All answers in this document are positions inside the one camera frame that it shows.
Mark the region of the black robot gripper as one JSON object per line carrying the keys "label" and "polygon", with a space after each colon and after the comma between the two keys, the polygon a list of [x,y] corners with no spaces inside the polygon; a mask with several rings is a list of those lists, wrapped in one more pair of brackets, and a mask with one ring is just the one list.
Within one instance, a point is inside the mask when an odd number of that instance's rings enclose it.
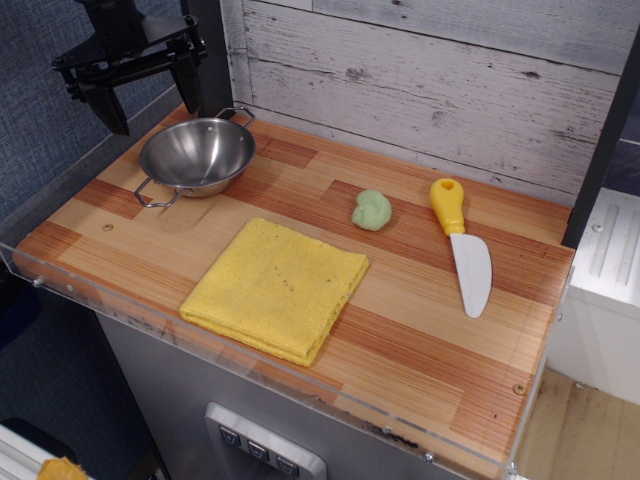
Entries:
{"label": "black robot gripper", "polygon": [[83,1],[94,33],[57,56],[52,68],[116,135],[130,134],[112,86],[170,70],[190,113],[200,107],[198,68],[207,56],[196,17],[151,17],[133,1]]}

